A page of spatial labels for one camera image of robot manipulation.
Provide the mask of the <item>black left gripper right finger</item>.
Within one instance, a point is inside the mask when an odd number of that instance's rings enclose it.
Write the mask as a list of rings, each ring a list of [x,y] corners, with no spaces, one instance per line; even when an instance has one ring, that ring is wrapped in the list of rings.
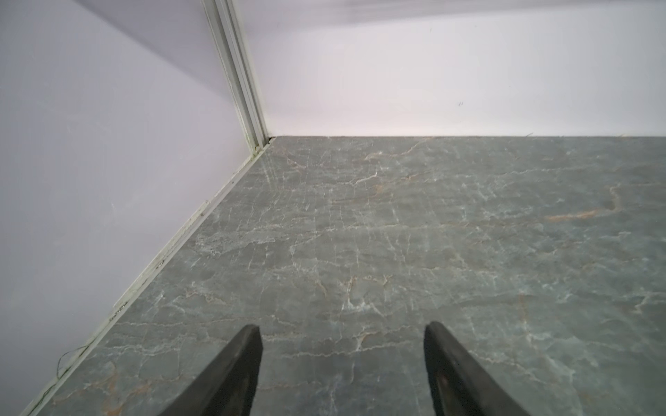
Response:
[[[426,326],[423,350],[435,414],[528,415],[442,323]]]

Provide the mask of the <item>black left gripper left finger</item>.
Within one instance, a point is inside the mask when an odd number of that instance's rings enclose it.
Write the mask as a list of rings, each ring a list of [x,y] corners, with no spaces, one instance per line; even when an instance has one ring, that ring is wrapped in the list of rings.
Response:
[[[259,327],[244,326],[161,415],[248,416],[257,391],[262,354]]]

